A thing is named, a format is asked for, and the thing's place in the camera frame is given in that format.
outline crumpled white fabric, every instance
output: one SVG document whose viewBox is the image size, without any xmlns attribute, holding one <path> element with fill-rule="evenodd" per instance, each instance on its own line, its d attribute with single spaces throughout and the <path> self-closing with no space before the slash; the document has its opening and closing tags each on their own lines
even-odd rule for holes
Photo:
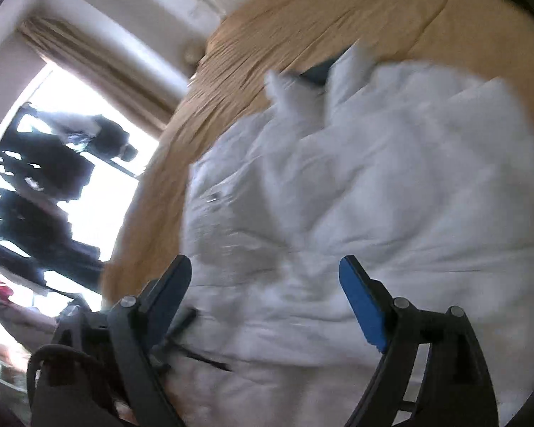
<svg viewBox="0 0 534 427">
<path fill-rule="evenodd" d="M 357 44 L 326 89 L 272 72 L 266 88 L 272 107 L 191 169 L 185 303 L 200 318 L 185 344 L 233 372 L 174 361 L 185 422 L 343 425 L 380 359 L 338 283 L 354 254 L 393 296 L 466 310 L 504 424 L 534 389 L 534 134 L 518 100 Z"/>
</svg>

